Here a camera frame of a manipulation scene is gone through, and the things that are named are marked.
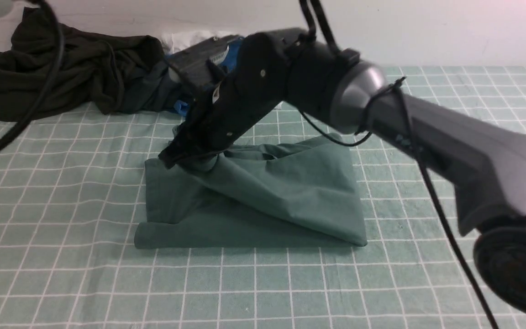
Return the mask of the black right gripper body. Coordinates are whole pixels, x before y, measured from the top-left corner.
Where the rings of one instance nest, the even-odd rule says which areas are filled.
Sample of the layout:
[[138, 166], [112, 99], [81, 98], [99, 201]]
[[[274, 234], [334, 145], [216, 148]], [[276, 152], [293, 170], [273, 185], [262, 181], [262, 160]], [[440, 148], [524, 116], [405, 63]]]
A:
[[237, 64], [215, 87], [202, 91], [173, 141], [159, 154], [167, 169], [228, 149], [287, 102], [344, 133], [331, 113], [337, 84], [350, 67], [350, 50], [334, 50], [303, 31], [265, 31], [247, 36]]

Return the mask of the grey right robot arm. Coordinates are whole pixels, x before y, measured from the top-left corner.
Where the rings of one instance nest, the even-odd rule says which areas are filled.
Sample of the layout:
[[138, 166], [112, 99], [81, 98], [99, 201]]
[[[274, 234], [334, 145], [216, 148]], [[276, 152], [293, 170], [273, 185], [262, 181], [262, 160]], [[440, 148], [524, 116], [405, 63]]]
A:
[[285, 101], [344, 134], [373, 133], [415, 159], [440, 211], [430, 169], [454, 186], [458, 230], [478, 230], [474, 265], [489, 289], [526, 313], [526, 134], [403, 93], [353, 49], [313, 29], [257, 32], [243, 40], [236, 68], [199, 91], [167, 167], [212, 158]]

